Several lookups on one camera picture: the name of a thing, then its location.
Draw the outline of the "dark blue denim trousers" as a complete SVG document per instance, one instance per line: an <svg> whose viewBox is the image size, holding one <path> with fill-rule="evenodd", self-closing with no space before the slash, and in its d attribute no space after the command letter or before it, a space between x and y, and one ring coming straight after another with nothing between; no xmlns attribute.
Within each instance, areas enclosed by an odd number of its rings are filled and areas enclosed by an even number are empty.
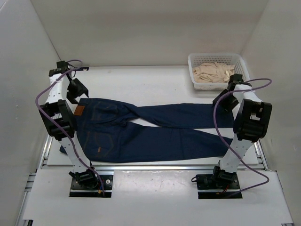
<svg viewBox="0 0 301 226"><path fill-rule="evenodd" d="M210 104L135 106L82 98L75 110L77 137L91 161L110 163L182 161L220 157L231 138L207 133L232 128L234 118Z"/></svg>

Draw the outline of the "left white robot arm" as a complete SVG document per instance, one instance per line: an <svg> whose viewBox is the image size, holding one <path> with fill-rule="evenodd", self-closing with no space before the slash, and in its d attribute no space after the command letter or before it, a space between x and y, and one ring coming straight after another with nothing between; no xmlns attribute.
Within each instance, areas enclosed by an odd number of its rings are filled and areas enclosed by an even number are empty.
<svg viewBox="0 0 301 226"><path fill-rule="evenodd" d="M98 189L100 179L91 161L85 156L77 137L77 122L71 109L82 95L89 96L88 89L72 74L81 70L71 65L73 61L58 61L49 71L50 86L35 99L48 134L57 140L69 157L73 170L70 176L81 186Z"/></svg>

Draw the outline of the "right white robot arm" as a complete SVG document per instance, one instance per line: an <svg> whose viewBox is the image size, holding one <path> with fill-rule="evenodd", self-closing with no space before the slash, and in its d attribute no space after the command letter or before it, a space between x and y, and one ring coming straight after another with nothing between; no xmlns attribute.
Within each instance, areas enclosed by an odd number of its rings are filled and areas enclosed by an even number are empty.
<svg viewBox="0 0 301 226"><path fill-rule="evenodd" d="M213 100L214 126L218 130L217 108L230 112L239 105L233 124L234 138L229 145L224 138L222 142L228 147L226 154L214 167L211 182L216 188L230 185L237 177L239 162L253 143L265 137L272 104L260 100L249 81L244 81L241 74L230 76L228 87Z"/></svg>

